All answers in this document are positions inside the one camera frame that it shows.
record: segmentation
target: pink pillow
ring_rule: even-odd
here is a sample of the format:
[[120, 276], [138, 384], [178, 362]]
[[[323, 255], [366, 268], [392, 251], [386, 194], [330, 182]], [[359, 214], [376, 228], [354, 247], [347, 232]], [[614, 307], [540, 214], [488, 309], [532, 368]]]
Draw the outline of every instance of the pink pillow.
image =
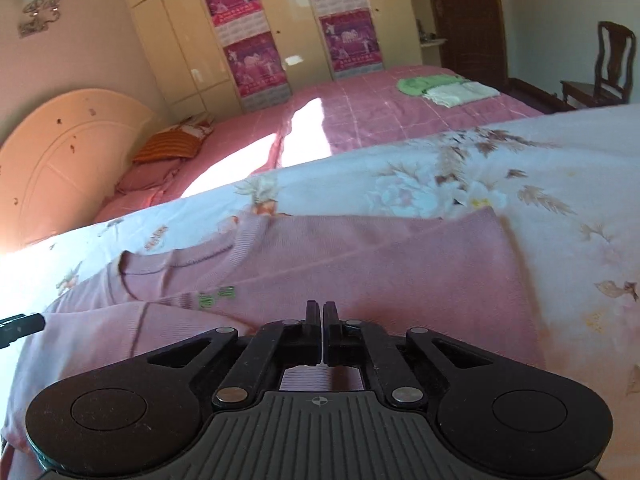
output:
[[132, 191], [127, 194], [117, 192], [102, 203], [102, 209], [94, 218], [94, 224], [107, 222], [158, 204], [160, 199], [158, 195], [162, 193], [162, 189], [159, 186]]
[[129, 193], [162, 186], [167, 179], [173, 178], [178, 173], [184, 163], [183, 158], [172, 158], [134, 164], [116, 184], [116, 192]]

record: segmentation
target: round headboard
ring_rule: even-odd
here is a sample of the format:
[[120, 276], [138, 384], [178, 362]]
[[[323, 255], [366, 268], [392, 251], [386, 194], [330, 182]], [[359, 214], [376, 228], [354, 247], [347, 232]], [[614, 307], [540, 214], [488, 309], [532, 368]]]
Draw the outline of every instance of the round headboard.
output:
[[32, 112], [0, 148], [0, 254], [91, 222], [164, 123], [117, 92], [76, 90]]

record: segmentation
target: floral bedsheet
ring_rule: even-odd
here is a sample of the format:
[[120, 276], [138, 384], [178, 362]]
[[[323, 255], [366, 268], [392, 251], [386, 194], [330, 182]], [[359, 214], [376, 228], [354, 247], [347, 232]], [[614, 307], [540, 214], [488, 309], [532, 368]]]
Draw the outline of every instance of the floral bedsheet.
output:
[[[0, 317], [43, 310], [121, 251], [234, 228], [239, 211], [456, 218], [484, 206], [520, 257], [549, 370], [614, 415], [600, 470], [640, 470], [640, 105], [513, 121], [316, 160], [45, 240], [0, 260]], [[2, 388], [19, 344], [2, 351]], [[6, 392], [0, 390], [4, 405]]]

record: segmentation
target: green towel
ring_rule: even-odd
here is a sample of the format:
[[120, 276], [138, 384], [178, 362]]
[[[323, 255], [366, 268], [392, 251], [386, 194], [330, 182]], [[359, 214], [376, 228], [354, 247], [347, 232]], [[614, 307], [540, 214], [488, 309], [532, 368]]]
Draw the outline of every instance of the green towel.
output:
[[464, 83], [468, 81], [460, 75], [438, 74], [427, 77], [419, 76], [398, 81], [398, 90], [403, 94], [421, 97], [424, 92], [437, 86]]

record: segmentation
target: pillow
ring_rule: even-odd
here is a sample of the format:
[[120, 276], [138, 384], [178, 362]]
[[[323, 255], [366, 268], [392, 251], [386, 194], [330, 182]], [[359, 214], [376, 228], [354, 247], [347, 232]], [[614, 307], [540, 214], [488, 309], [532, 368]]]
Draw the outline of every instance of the pillow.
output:
[[162, 186], [165, 181], [178, 173], [184, 163], [183, 158], [171, 158], [146, 164], [134, 164], [116, 184], [116, 191], [130, 193], [131, 191]]
[[200, 114], [152, 136], [133, 157], [133, 162], [193, 158], [202, 141], [213, 131], [210, 117]]
[[102, 202], [100, 212], [94, 218], [94, 224], [107, 222], [114, 218], [119, 218], [129, 213], [140, 211], [151, 207], [158, 202], [158, 194], [161, 194], [160, 187], [152, 187], [140, 191], [132, 191], [131, 193], [116, 193]]

